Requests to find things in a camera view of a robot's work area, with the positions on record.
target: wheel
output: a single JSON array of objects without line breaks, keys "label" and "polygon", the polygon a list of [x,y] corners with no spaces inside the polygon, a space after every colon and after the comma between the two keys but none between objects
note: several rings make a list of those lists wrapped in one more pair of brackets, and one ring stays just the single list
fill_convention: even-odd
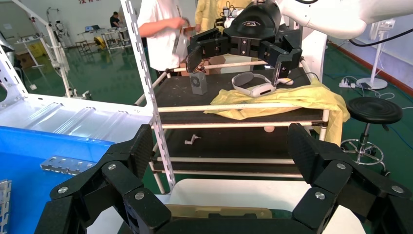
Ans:
[{"label": "wheel", "polygon": [[389,177],[391,172],[385,171],[385,170],[381,170],[380,174],[384,177]]},{"label": "wheel", "polygon": [[375,148],[372,148],[372,149],[370,150],[370,155],[371,155],[371,156],[375,156],[376,153],[377,153],[377,150],[375,150]]},{"label": "wheel", "polygon": [[343,150],[343,151],[348,150],[348,147],[347,147],[347,145],[345,145],[345,144],[342,144],[342,145],[340,146],[340,148],[341,148],[341,150]]}]

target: blue bin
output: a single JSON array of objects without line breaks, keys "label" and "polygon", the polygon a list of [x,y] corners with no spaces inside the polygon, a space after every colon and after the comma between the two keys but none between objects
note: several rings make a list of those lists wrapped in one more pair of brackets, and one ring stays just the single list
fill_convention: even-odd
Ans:
[{"label": "blue bin", "polygon": [[51,156],[98,162],[113,142],[0,126],[0,180],[12,181],[8,232],[34,233],[50,191],[71,175],[43,171]]}]

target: chair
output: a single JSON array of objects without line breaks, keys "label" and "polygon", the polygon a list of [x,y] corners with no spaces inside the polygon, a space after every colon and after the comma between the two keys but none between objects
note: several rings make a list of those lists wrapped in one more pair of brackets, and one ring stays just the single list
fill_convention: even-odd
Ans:
[{"label": "chair", "polygon": [[[357,160],[355,162],[357,164],[376,165],[380,163],[383,166],[381,174],[388,176],[390,172],[386,170],[386,165],[383,162],[383,151],[368,141],[369,129],[371,124],[381,124],[386,131],[389,131],[386,124],[400,121],[403,117],[403,110],[390,101],[375,97],[355,98],[347,103],[347,110],[352,118],[365,122],[366,127],[360,136],[360,140],[344,140],[341,143],[342,150],[349,155],[356,155]],[[367,158],[370,159],[370,162],[363,161]]]}]

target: yellow container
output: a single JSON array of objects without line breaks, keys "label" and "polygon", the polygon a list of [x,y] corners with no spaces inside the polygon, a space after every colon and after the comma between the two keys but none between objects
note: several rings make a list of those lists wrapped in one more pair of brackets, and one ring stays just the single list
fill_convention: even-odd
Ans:
[{"label": "yellow container", "polygon": [[28,45],[30,52],[32,52],[32,55],[37,58],[43,55],[47,55],[46,50],[44,49],[41,41],[31,43]]}]

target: metal screw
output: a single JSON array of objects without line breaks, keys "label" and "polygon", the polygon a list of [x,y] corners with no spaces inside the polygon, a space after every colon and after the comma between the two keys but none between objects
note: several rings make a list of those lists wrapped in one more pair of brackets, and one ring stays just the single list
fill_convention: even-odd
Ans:
[{"label": "metal screw", "polygon": [[320,200],[324,200],[325,199],[325,195],[323,193],[320,192],[316,192],[316,198],[320,199]]},{"label": "metal screw", "polygon": [[139,192],[139,193],[135,194],[135,199],[136,200],[141,200],[142,198],[144,198],[144,196],[145,196],[144,193]]},{"label": "metal screw", "polygon": [[346,166],[344,166],[344,164],[341,163],[337,163],[337,167],[340,169],[346,169]]},{"label": "metal screw", "polygon": [[57,192],[59,194],[64,194],[67,191],[67,187],[61,187]]},{"label": "metal screw", "polygon": [[109,167],[108,167],[109,170],[113,170],[113,169],[115,169],[115,168],[116,168],[116,165],[115,165],[115,164],[111,164],[111,165],[109,165]]},{"label": "metal screw", "polygon": [[393,186],[392,186],[392,189],[393,189],[395,192],[398,192],[398,193],[400,193],[400,194],[404,193],[404,190],[403,190],[402,188],[400,188],[399,186],[397,186],[397,185],[393,185]]}]

